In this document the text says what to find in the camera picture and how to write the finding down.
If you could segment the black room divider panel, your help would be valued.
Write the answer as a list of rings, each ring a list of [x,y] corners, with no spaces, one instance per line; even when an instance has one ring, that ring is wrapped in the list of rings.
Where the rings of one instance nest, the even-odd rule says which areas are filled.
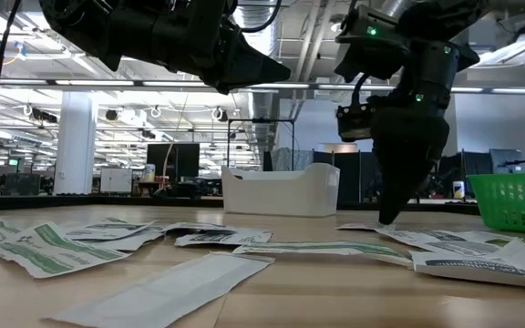
[[[453,197],[453,182],[463,181],[466,197],[474,198],[475,194],[468,176],[492,173],[492,159],[489,153],[462,151],[454,156],[443,157],[438,166],[438,175],[447,197]]]
[[[340,169],[338,205],[379,202],[382,175],[376,156],[371,152],[326,153],[315,151],[314,163],[326,163]]]

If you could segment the white cabinet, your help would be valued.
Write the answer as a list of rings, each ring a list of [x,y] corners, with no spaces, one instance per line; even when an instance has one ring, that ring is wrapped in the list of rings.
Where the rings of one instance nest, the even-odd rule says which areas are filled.
[[[132,169],[103,168],[100,173],[101,193],[128,193],[132,191]]]

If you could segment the long ceiling light strip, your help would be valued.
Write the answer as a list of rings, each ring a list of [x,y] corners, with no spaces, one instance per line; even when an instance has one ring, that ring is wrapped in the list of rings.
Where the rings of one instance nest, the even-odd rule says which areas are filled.
[[[96,80],[96,79],[20,79],[4,78],[0,82],[3,88],[29,89],[75,89],[75,90],[173,90],[192,91],[209,90],[214,88],[200,81],[191,80]],[[353,91],[354,85],[322,84],[322,83],[267,83],[250,87],[239,87],[239,90],[249,92],[259,90],[313,90],[313,91]],[[525,87],[453,87],[455,94],[496,94],[496,95],[523,95]]]

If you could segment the black aluminium table frame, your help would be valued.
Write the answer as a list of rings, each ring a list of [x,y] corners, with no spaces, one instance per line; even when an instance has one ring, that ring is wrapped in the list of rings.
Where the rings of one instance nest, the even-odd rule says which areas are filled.
[[[143,197],[105,196],[0,196],[0,210],[24,210],[85,205],[166,206],[191,208],[222,208],[222,200],[211,199],[153,199]],[[404,211],[446,212],[480,215],[475,203],[450,202],[443,204],[415,203],[405,206]]]

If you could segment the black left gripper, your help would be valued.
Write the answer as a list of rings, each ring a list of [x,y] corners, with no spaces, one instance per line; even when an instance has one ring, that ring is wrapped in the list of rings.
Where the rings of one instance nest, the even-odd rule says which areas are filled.
[[[102,62],[124,56],[200,77],[222,94],[281,82],[290,69],[248,44],[228,15],[237,0],[110,0]]]

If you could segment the green plastic basket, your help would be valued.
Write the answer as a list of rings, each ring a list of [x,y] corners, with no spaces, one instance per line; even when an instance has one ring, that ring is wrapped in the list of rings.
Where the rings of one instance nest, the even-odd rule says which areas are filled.
[[[488,228],[525,233],[525,173],[470,175],[468,181]]]

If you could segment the white plastic bin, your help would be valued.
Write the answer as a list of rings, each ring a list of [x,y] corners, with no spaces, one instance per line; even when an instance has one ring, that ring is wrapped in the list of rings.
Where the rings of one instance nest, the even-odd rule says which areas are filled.
[[[236,214],[327,217],[336,213],[340,169],[314,163],[301,171],[223,167],[224,210]]]

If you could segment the black display board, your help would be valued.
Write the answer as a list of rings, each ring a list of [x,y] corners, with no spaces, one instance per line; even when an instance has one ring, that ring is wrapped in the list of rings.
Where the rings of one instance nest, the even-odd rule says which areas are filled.
[[[167,176],[175,182],[182,177],[195,178],[199,175],[200,144],[149,144],[147,164],[155,166],[156,176]]]

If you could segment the grey background monitor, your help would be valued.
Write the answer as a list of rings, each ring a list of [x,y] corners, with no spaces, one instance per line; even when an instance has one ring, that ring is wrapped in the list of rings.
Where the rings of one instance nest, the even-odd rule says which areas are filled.
[[[522,160],[522,153],[518,149],[491,149],[489,151],[491,156],[493,173],[494,174],[513,174],[521,173],[522,167],[520,164],[513,164],[513,161]]]

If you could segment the silver ventilation duct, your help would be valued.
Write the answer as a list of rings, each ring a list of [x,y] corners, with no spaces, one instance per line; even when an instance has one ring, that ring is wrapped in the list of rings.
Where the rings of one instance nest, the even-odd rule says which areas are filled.
[[[273,21],[263,30],[246,33],[246,41],[254,49],[272,58],[278,56],[278,27],[275,9],[276,0],[238,0],[238,7],[232,14],[234,22],[240,27],[255,28],[262,26],[269,19]],[[270,92],[252,92],[249,95],[249,112],[251,118],[268,118],[271,114],[273,96]],[[263,154],[273,141],[269,137],[270,124],[252,124],[252,135],[249,137],[252,147]]]

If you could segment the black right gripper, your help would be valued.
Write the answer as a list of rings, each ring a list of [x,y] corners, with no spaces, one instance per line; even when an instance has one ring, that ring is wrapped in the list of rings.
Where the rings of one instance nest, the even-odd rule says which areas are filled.
[[[386,96],[370,97],[373,153],[383,182],[381,224],[391,225],[408,201],[428,185],[430,172],[438,165],[435,158],[448,142],[449,102],[449,89],[428,84],[415,89],[396,87]]]

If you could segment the white building column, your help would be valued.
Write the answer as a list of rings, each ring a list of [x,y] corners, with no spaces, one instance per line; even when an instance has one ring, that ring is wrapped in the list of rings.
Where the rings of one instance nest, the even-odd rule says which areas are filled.
[[[91,92],[64,91],[59,120],[55,194],[92,191],[98,104]]]

